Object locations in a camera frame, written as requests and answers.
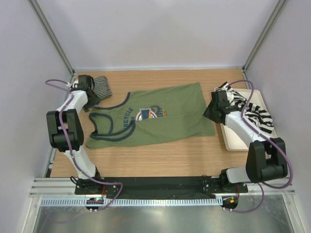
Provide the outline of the green tank top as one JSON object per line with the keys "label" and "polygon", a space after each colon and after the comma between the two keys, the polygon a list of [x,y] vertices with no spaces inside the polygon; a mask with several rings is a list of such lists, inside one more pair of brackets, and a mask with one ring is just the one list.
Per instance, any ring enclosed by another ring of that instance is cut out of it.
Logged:
{"label": "green tank top", "polygon": [[137,147],[214,136],[212,121],[203,116],[206,108],[200,83],[129,92],[121,104],[92,109],[94,131],[86,146]]}

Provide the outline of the thin-striped black white tank top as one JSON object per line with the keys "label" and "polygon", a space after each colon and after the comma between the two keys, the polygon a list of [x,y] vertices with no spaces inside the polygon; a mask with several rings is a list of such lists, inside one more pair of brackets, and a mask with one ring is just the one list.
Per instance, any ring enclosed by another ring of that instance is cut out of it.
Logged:
{"label": "thin-striped black white tank top", "polygon": [[104,100],[112,96],[112,91],[106,76],[100,76],[93,79],[91,89],[100,100]]}

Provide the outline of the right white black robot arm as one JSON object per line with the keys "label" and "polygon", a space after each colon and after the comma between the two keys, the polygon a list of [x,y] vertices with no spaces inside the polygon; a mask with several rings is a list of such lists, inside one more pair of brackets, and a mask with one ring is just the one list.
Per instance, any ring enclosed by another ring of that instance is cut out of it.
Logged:
{"label": "right white black robot arm", "polygon": [[270,138],[255,128],[255,125],[244,117],[242,111],[230,105],[224,90],[211,93],[211,102],[203,116],[227,126],[248,146],[245,166],[221,171],[221,190],[230,192],[237,183],[262,183],[273,189],[284,189],[291,185],[293,168],[286,155],[284,140]]}

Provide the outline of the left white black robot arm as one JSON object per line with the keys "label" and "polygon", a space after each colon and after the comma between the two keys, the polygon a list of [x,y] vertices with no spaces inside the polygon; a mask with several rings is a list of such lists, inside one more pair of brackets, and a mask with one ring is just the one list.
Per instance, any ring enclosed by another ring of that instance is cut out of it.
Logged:
{"label": "left white black robot arm", "polygon": [[64,153],[72,162],[78,174],[77,179],[71,177],[76,188],[98,194],[102,191],[103,182],[83,146],[84,132],[78,116],[82,110],[88,111],[100,102],[93,91],[94,79],[88,75],[80,75],[74,83],[51,79],[45,81],[45,84],[68,94],[57,110],[46,114],[50,145]]}

